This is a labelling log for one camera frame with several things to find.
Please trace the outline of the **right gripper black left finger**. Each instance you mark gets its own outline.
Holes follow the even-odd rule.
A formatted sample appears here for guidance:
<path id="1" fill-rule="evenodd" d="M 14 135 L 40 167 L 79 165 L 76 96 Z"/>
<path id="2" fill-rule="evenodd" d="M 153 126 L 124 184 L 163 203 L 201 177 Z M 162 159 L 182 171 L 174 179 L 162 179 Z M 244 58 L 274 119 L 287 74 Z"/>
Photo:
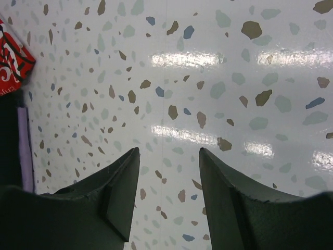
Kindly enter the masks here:
<path id="1" fill-rule="evenodd" d="M 129 241 L 140 153 L 54 194 L 1 186 L 1 249 L 123 249 Z"/>

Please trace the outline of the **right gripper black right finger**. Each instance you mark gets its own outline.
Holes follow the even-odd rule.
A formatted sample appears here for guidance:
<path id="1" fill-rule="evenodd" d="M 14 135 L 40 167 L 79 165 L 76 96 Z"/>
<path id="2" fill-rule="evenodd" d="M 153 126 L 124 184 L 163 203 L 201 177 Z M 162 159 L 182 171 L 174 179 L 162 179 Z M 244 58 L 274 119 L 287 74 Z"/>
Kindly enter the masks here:
<path id="1" fill-rule="evenodd" d="M 278 191 L 206 148 L 199 168 L 213 249 L 332 249 L 332 192 L 303 198 Z"/>

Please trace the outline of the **white t shirt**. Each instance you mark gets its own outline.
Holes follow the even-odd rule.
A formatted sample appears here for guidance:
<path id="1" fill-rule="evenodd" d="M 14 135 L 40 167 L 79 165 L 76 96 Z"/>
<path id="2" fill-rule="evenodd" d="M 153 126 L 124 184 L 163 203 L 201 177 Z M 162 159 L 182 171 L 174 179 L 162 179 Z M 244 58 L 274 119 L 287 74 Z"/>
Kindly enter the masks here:
<path id="1" fill-rule="evenodd" d="M 1 96 L 18 90 L 35 63 L 35 58 L 9 25 L 1 21 Z"/>

